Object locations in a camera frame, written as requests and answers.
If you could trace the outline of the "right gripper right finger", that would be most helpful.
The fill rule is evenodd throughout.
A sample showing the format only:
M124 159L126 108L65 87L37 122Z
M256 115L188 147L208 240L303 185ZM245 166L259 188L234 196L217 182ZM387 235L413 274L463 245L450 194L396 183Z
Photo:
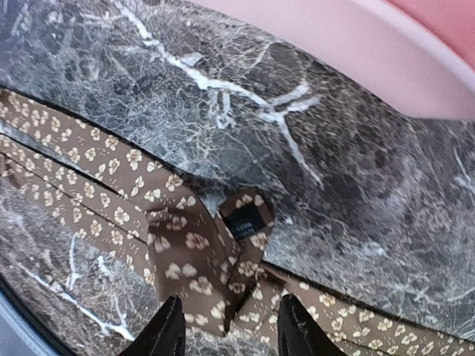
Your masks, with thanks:
M279 305L278 354L344 356L294 294L284 295Z

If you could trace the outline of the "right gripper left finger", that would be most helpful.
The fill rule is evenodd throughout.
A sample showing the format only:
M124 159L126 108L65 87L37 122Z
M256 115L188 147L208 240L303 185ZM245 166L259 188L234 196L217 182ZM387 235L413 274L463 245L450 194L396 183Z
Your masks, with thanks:
M186 322L181 299L172 295L119 356L183 356Z

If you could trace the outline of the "brown floral tie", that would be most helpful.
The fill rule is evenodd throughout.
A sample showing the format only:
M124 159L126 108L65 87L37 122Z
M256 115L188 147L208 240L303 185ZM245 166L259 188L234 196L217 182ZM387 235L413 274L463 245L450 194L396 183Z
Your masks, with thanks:
M224 337L237 326L278 349L279 305L294 294L344 355L474 353L472 342L357 306L265 263L274 216L256 188L210 214L156 157L84 119L4 89L1 121L53 151L3 133L1 175L123 261L162 304L178 296L186 328Z

